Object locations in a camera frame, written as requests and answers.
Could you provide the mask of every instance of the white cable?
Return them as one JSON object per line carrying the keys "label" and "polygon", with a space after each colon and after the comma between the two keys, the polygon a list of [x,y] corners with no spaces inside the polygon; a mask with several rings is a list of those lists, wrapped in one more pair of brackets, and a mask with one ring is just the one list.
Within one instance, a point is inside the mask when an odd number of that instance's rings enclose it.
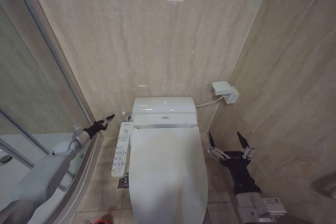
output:
{"label": "white cable", "polygon": [[218,98],[217,100],[215,100],[215,101],[211,101],[211,102],[207,102],[207,103],[203,103],[203,104],[200,104],[200,105],[197,105],[196,108],[203,107],[203,106],[207,106],[207,105],[209,105],[209,104],[211,104],[211,103],[214,103],[214,102],[218,102],[218,101],[220,101],[223,97],[224,97],[224,96],[221,95],[220,98]]}

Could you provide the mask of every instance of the glass shower door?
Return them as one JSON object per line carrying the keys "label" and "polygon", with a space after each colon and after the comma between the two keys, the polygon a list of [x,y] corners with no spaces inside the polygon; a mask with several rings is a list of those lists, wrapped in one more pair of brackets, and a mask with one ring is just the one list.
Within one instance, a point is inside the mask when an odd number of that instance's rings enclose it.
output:
{"label": "glass shower door", "polygon": [[[89,122],[24,0],[0,0],[0,210],[31,167]],[[71,185],[82,153],[29,223],[43,223]]]}

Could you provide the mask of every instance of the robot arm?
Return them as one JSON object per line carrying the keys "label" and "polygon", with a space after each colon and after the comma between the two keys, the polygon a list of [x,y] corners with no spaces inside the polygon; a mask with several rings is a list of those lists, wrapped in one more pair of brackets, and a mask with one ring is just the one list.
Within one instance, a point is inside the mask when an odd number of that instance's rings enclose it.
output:
{"label": "robot arm", "polygon": [[238,201],[238,211],[243,223],[276,222],[276,218],[286,213],[280,199],[262,198],[261,189],[250,176],[247,166],[251,162],[254,148],[250,148],[243,136],[237,132],[244,152],[222,152],[217,149],[209,133],[208,153],[221,165],[227,167],[234,182],[234,195]]}
{"label": "robot arm", "polygon": [[28,223],[35,210],[54,194],[69,169],[70,161],[96,133],[106,130],[113,118],[111,115],[95,121],[87,129],[75,125],[72,138],[58,143],[51,154],[39,160],[20,181],[13,191],[13,201],[0,211],[0,223]]}

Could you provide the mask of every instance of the wall outlet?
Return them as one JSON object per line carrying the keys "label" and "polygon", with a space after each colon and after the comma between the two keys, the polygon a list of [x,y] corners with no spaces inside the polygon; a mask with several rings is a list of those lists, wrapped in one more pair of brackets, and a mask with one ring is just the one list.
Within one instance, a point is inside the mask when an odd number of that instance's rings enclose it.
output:
{"label": "wall outlet", "polygon": [[222,95],[226,104],[233,104],[237,101],[239,93],[235,87],[227,81],[217,81],[212,83],[215,95]]}

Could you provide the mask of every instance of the toilet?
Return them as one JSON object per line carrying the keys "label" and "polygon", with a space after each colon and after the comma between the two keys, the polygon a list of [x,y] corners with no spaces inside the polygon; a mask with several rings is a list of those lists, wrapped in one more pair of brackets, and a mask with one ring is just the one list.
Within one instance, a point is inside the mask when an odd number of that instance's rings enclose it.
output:
{"label": "toilet", "polygon": [[201,224],[207,173],[190,97],[136,98],[129,191],[138,224]]}

